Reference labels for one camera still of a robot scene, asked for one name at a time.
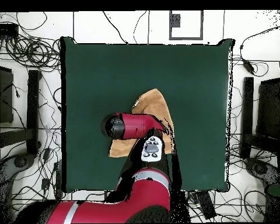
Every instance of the silver band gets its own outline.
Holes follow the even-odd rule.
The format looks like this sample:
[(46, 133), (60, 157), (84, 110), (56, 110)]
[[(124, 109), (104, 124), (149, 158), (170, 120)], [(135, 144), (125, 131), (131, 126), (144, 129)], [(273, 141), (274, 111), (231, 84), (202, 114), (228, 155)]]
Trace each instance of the silver band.
[(74, 217), (74, 214), (78, 208), (78, 204), (77, 201), (75, 201), (73, 203), (73, 205), (71, 206), (71, 208), (68, 211), (68, 214), (66, 215), (66, 218), (64, 220), (64, 224), (71, 224), (72, 223), (72, 218)]
[(146, 180), (147, 178), (152, 178), (161, 184), (163, 184), (167, 190), (169, 189), (168, 179), (165, 178), (164, 175), (156, 172), (156, 171), (140, 171), (139, 173), (134, 175), (135, 182), (138, 180)]

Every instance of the green table surface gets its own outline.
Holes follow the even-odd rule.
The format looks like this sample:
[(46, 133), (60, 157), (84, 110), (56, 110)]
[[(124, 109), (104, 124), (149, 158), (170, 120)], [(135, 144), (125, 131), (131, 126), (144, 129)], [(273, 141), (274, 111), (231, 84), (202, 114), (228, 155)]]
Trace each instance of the green table surface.
[(109, 113), (130, 113), (136, 99), (154, 88), (173, 120), (182, 189), (226, 189), (233, 40), (213, 46), (64, 42), (67, 191), (115, 189), (125, 158), (108, 157), (111, 141), (100, 130), (101, 120)]

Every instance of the black border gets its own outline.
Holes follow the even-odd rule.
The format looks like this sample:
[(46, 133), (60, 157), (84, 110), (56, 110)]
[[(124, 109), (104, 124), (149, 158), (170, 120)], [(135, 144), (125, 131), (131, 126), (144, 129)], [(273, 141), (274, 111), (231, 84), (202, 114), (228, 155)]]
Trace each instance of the black border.
[(62, 166), (60, 168), (61, 170), (61, 190), (64, 193), (67, 192), (67, 104), (66, 104), (66, 97), (67, 97), (67, 80), (66, 80), (66, 72), (67, 69), (65, 67), (65, 52), (66, 52), (66, 45), (65, 45), (65, 40), (64, 37), (62, 36), (60, 38), (60, 66), (61, 66), (61, 108), (62, 108), (62, 113), (61, 113), (61, 160)]

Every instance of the tan cloth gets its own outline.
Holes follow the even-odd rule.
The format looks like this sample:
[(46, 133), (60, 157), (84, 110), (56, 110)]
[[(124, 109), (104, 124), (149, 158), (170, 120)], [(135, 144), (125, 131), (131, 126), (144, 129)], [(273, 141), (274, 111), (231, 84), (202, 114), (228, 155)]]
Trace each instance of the tan cloth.
[[(165, 125), (165, 127), (168, 128), (169, 123), (172, 131), (174, 131), (172, 119), (166, 101), (163, 95), (157, 89), (152, 89), (141, 95), (132, 107), (132, 113), (154, 115), (158, 120), (162, 122), (162, 124)], [(163, 134), (166, 154), (172, 152), (172, 143), (170, 137), (170, 134)], [(109, 157), (119, 158), (128, 156), (135, 142), (136, 139), (112, 140), (111, 148), (109, 150)]]

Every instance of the wire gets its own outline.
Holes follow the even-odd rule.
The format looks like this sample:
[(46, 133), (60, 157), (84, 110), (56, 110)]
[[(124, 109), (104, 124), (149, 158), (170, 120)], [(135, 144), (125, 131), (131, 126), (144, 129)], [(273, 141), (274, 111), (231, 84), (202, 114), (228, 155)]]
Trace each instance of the wire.
[(202, 219), (200, 218), (199, 214), (197, 214), (197, 212), (188, 204), (189, 208), (196, 214), (196, 216), (199, 218), (200, 222), (203, 223)]
[(224, 39), (224, 31), (225, 31), (225, 10), (223, 13), (223, 34), (222, 34), (222, 40)]
[(243, 104), (241, 104), (241, 105), (239, 105), (239, 106), (237, 106), (237, 107), (234, 107), (234, 108), (232, 108), (231, 110), (234, 110), (234, 109), (237, 109), (238, 107), (241, 107)]
[(117, 33), (119, 34), (121, 40), (125, 43), (125, 44), (128, 44), (122, 37), (121, 37), (121, 34), (120, 32), (118, 31), (118, 29), (115, 27), (115, 25), (113, 25), (113, 23), (110, 21), (110, 18), (108, 18), (108, 16), (106, 15), (105, 11), (103, 11), (104, 13), (104, 16), (106, 17), (106, 19), (108, 20), (108, 22), (116, 29)]
[[(28, 192), (36, 185), (36, 183), (38, 182), (40, 176), (43, 176), (43, 175), (42, 175), (42, 171), (43, 171), (43, 169), (44, 169), (44, 166), (43, 166), (44, 164), (42, 164), (41, 168), (40, 168), (40, 166), (39, 166), (39, 164), (42, 163), (42, 161), (41, 161), (41, 154), (40, 154), (40, 156), (38, 157), (38, 168), (37, 168), (37, 170), (36, 170), (33, 174), (31, 174), (31, 175), (29, 175), (29, 176), (25, 176), (25, 177), (22, 177), (22, 178), (18, 179), (18, 180), (21, 180), (21, 179), (23, 179), (23, 178), (30, 177), (30, 176), (36, 174), (36, 173), (39, 171), (40, 174), (38, 175), (38, 178), (37, 178), (37, 180), (35, 181), (35, 183), (33, 184), (33, 186), (28, 187), (29, 190), (27, 190), (27, 191), (24, 192), (24, 193), (21, 193), (21, 191), (23, 190), (23, 188), (22, 188), (17, 194), (13, 194), (13, 195), (16, 195), (16, 196), (17, 196), (17, 195), (23, 195), (23, 194), (28, 193)], [(53, 176), (53, 173), (51, 172), (50, 184), (51, 184), (52, 176)]]
[(41, 39), (33, 40), (19, 35), (17, 38), (5, 40), (5, 48), (9, 56), (20, 65), (28, 68), (36, 67), (41, 71), (51, 72), (55, 69), (59, 70), (60, 52), (54, 48), (57, 44), (58, 49), (60, 49), (59, 42), (59, 40), (55, 40), (51, 46)]
[[(243, 62), (245, 62), (245, 61), (248, 62), (248, 60), (246, 60), (246, 59), (243, 58), (242, 52), (241, 52), (242, 49), (243, 49), (243, 47), (244, 47), (244, 42), (245, 42), (246, 40), (248, 40), (248, 39), (250, 39), (250, 38), (252, 38), (252, 37), (255, 37), (255, 36), (259, 35), (259, 34), (268, 33), (268, 32), (270, 32), (270, 31), (272, 31), (272, 30), (274, 30), (274, 29), (278, 29), (278, 28), (280, 28), (280, 26), (269, 28), (269, 29), (267, 29), (267, 30), (261, 31), (260, 33), (257, 33), (257, 34), (254, 34), (254, 35), (251, 35), (251, 36), (245, 38), (244, 41), (242, 42), (241, 46), (240, 46), (240, 59), (241, 59)], [(262, 77), (262, 76), (266, 75), (266, 74), (268, 73), (268, 71), (269, 71), (269, 66), (268, 66), (268, 64), (267, 64), (266, 62), (254, 62), (254, 63), (250, 63), (250, 64), (251, 64), (251, 65), (255, 65), (255, 66), (257, 67), (257, 71), (258, 71), (258, 66), (257, 66), (257, 64), (265, 64), (265, 65), (267, 66), (267, 71), (266, 71), (263, 75), (256, 75), (257, 71), (256, 71), (256, 72), (250, 72), (252, 75), (254, 75), (254, 76), (256, 76), (256, 77)]]
[(9, 154), (11, 153), (11, 151), (12, 151), (13, 149), (15, 149), (16, 147), (18, 147), (18, 146), (24, 144), (25, 142), (26, 142), (26, 141), (21, 142), (21, 143), (17, 144), (16, 146), (12, 147), (12, 148), (9, 150), (9, 152), (7, 153), (7, 155), (4, 156), (4, 157), (0, 160), (0, 163), (3, 162), (3, 161), (9, 156)]
[(15, 109), (14, 107), (12, 107), (10, 104), (8, 104), (8, 103), (7, 103), (6, 101), (4, 101), (4, 100), (1, 100), (1, 99), (0, 99), (0, 101), (2, 101), (3, 103), (5, 103), (6, 105), (8, 105), (10, 108), (12, 108), (12, 109), (17, 113), (17, 115), (18, 115), (19, 118), (20, 118), (20, 122), (21, 122), (21, 124), (23, 125), (23, 128), (24, 128), (25, 132), (27, 132), (26, 127), (25, 127), (25, 125), (24, 125), (24, 123), (23, 123), (23, 120), (22, 120), (20, 114), (18, 113), (17, 109)]
[[(240, 194), (240, 200), (242, 200), (242, 194), (241, 194), (241, 192), (239, 191), (239, 189), (237, 189), (232, 183), (230, 183), (236, 190), (237, 190), (237, 192)], [(237, 209), (233, 206), (233, 205), (231, 205), (231, 207), (232, 208), (234, 208), (235, 210), (236, 210), (236, 212), (237, 213), (239, 213), (238, 215), (225, 215), (225, 216), (232, 216), (232, 217), (239, 217), (239, 216), (241, 216), (242, 218), (244, 218), (244, 220), (246, 221), (246, 222), (248, 222), (247, 221), (247, 219), (245, 218), (245, 217), (243, 217), (242, 216), (242, 212), (243, 212), (243, 208), (242, 207), (240, 207), (240, 212), (238, 212), (237, 211)]]
[[(33, 29), (27, 29), (27, 28), (24, 28), (23, 26), (21, 26), (21, 28), (22, 29), (25, 29), (25, 30), (27, 30), (27, 31), (32, 31), (32, 30), (36, 30), (36, 29), (39, 29), (43, 24), (45, 24), (46, 23), (46, 21), (48, 20), (48, 16), (46, 15), (46, 13), (45, 12), (43, 12), (44, 13), (44, 15), (45, 15), (45, 20), (44, 20), (44, 22), (41, 24), (41, 25), (39, 25), (38, 27), (35, 27), (35, 28), (33, 28)], [(16, 13), (16, 20), (17, 20), (17, 22), (19, 23), (19, 19), (18, 19), (18, 12)]]
[(236, 221), (236, 222), (238, 222), (238, 220), (236, 220), (236, 219), (232, 219), (232, 218), (230, 218), (230, 217), (228, 217), (228, 216), (225, 216), (225, 215), (221, 215), (221, 214), (217, 214), (218, 216), (221, 216), (221, 222), (223, 222), (223, 218), (227, 218), (227, 219), (229, 219), (229, 220), (231, 220), (232, 222), (234, 222), (234, 221)]
[(88, 199), (88, 197), (90, 197), (90, 196), (102, 196), (102, 195), (104, 195), (105, 193), (101, 193), (101, 194), (96, 194), (96, 193), (90, 193), (87, 197), (86, 197), (86, 199), (85, 199), (85, 201), (87, 201), (87, 199)]
[(242, 52), (241, 51), (242, 51), (242, 49), (244, 47), (244, 42), (246, 40), (248, 40), (248, 39), (250, 39), (252, 37), (255, 37), (255, 36), (259, 35), (259, 34), (268, 33), (269, 31), (274, 30), (274, 29), (278, 29), (278, 28), (280, 28), (280, 26), (269, 28), (267, 30), (261, 31), (260, 33), (257, 33), (257, 34), (254, 34), (254, 35), (251, 35), (251, 36), (245, 38), (244, 41), (242, 42), (241, 46), (240, 46), (240, 57), (241, 57), (241, 59), (244, 59), (243, 56), (242, 56)]
[(22, 209), (25, 205), (27, 205), (28, 202), (30, 202), (36, 195), (40, 195), (40, 193), (39, 193), (40, 191), (41, 191), (41, 190), (39, 190), (38, 192), (36, 192), (35, 195), (34, 195), (32, 198), (30, 198), (25, 204), (22, 204), (22, 206), (21, 206), (20, 208), (15, 209), (15, 208), (13, 207), (13, 209), (16, 210), (16, 211), (20, 211), (20, 209)]
[(137, 41), (136, 41), (136, 39), (135, 39), (135, 31), (136, 31), (138, 22), (140, 21), (141, 17), (143, 17), (143, 15), (145, 15), (146, 13), (147, 13), (147, 10), (139, 17), (139, 19), (138, 19), (138, 21), (137, 21), (137, 24), (136, 24), (136, 26), (135, 26), (134, 32), (133, 32), (133, 37), (134, 37), (134, 40), (135, 40), (136, 44), (137, 44)]
[(245, 211), (246, 211), (247, 216), (250, 218), (250, 220), (251, 220), (252, 222), (255, 222), (255, 221), (252, 219), (252, 217), (251, 217), (251, 216), (249, 215), (249, 213), (248, 213), (246, 197), (247, 197), (250, 193), (254, 193), (254, 192), (255, 192), (255, 193), (260, 193), (262, 196), (265, 197), (266, 200), (268, 199), (268, 197), (267, 197), (264, 193), (262, 193), (261, 191), (257, 191), (257, 190), (249, 191), (249, 192), (247, 192), (247, 193), (245, 194), (245, 196), (244, 196), (244, 208), (245, 208)]
[(51, 94), (51, 96), (52, 96), (52, 98), (54, 99), (54, 95), (52, 94), (52, 91), (51, 91), (51, 89), (50, 89), (50, 87), (49, 87), (49, 84), (48, 84), (48, 82), (47, 82), (47, 80), (45, 79), (45, 77), (43, 76), (43, 79), (44, 79), (44, 81), (45, 81), (45, 84), (47, 84), (47, 86), (48, 86), (48, 90), (50, 91), (50, 94)]
[(25, 189), (25, 188), (29, 188), (30, 190), (34, 191), (35, 193), (37, 193), (39, 196), (41, 196), (44, 200), (46, 200), (46, 197), (44, 197), (43, 195), (41, 195), (39, 192), (37, 192), (35, 189), (33, 189), (33, 187), (30, 187), (28, 185), (24, 186), (18, 193), (13, 194), (15, 195), (14, 197), (12, 197), (12, 200), (14, 200), (18, 195), (22, 195), (21, 192)]
[(60, 90), (60, 89), (61, 89), (61, 87), (59, 87), (58, 89), (56, 89), (56, 90), (54, 91), (54, 93), (53, 93), (53, 100), (54, 100), (56, 103), (58, 103), (58, 104), (61, 104), (61, 102), (58, 102), (58, 101), (56, 100), (55, 94), (56, 94), (56, 92), (57, 92), (58, 90)]
[(151, 15), (151, 11), (148, 11), (148, 33), (147, 33), (147, 44), (149, 44), (149, 17)]

